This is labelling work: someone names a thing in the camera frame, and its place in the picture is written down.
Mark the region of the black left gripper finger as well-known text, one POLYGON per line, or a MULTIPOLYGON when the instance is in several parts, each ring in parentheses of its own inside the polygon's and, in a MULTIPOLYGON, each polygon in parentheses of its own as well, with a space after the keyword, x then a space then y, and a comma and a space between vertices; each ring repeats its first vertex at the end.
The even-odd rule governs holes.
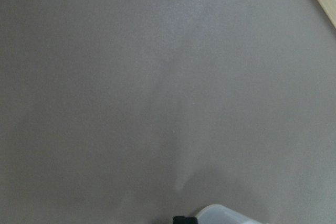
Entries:
POLYGON ((197 224, 197 218, 186 216, 174 216, 173 224, 197 224))

